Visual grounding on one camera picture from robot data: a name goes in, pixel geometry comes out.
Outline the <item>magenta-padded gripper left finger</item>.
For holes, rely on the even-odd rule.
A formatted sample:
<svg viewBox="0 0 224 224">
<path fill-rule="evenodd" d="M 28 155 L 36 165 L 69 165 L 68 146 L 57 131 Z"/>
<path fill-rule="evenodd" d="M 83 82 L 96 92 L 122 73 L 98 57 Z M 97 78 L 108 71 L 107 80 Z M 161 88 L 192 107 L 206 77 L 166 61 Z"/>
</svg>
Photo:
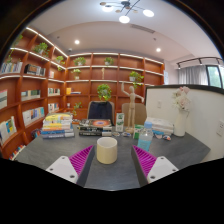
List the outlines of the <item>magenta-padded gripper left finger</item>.
<svg viewBox="0 0 224 224">
<path fill-rule="evenodd" d="M 84 187 L 94 155 L 94 146 L 90 145 L 70 157 L 60 156 L 47 171 Z"/>
</svg>

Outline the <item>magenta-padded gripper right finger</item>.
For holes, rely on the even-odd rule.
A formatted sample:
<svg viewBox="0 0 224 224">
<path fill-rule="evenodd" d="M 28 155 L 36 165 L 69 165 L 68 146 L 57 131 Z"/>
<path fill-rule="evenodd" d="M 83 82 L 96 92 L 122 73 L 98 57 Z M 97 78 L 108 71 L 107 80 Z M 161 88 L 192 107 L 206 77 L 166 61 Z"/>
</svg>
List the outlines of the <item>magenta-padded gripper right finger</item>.
<svg viewBox="0 0 224 224">
<path fill-rule="evenodd" d="M 178 171 L 165 156 L 155 157 L 135 145 L 131 155 L 141 187 Z"/>
</svg>

